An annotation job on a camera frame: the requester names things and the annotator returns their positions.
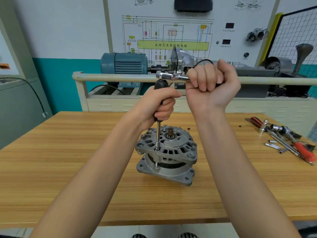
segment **black cable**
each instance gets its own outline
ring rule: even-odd
[[[119,92],[123,93],[124,95],[126,95],[122,90],[120,90],[120,89],[118,89],[118,88],[116,88],[116,87],[113,87],[113,86],[111,86],[111,85],[109,85],[109,84],[100,84],[100,85],[94,87],[94,88],[93,88],[92,90],[90,90],[90,91],[93,91],[94,89],[96,89],[96,88],[98,88],[98,87],[102,87],[102,86],[109,87],[109,88],[114,88],[114,89],[118,90]]]
[[[40,105],[41,105],[41,108],[42,108],[42,110],[43,110],[43,113],[42,113],[43,117],[44,117],[44,118],[47,118],[48,113],[45,112],[44,107],[43,107],[43,104],[42,104],[42,102],[41,102],[41,100],[40,100],[40,97],[38,96],[38,94],[36,93],[36,91],[34,90],[34,88],[32,87],[32,85],[31,85],[28,81],[26,81],[26,80],[23,79],[23,78],[0,78],[0,79],[18,79],[18,80],[22,80],[22,81],[26,82],[26,83],[30,86],[30,88],[33,90],[33,92],[35,93],[35,95],[36,95],[36,97],[37,97],[37,99],[38,99],[38,101],[39,101],[39,103],[40,103]]]
[[[203,59],[203,60],[200,60],[198,63],[196,63],[194,66],[193,66],[193,68],[194,67],[196,67],[198,64],[200,64],[201,62],[203,62],[203,61],[208,61],[208,62],[211,62],[212,64],[214,64],[211,60],[209,60],[209,59]]]

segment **metal rail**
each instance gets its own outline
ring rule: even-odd
[[[156,82],[155,74],[86,74],[74,72],[73,79],[79,82]],[[317,78],[278,78],[278,77],[239,77],[241,84],[275,84],[275,85],[317,85]]]

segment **blue electric motor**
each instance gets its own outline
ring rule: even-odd
[[[144,53],[104,53],[100,60],[103,74],[147,74]],[[120,82],[118,87],[139,88],[139,82]]]

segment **forearm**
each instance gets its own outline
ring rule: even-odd
[[[220,198],[238,235],[300,237],[248,159],[225,114],[200,116],[196,123]]]
[[[99,224],[141,134],[125,115],[66,185],[30,237],[90,237]]]

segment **hand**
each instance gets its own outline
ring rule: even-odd
[[[220,59],[217,65],[198,65],[187,72],[186,98],[194,117],[224,112],[241,88],[235,68]]]
[[[175,98],[181,96],[182,93],[175,88],[154,90],[154,86],[152,86],[129,113],[138,119],[143,131],[154,124],[154,116],[161,121],[167,120],[174,111]]]

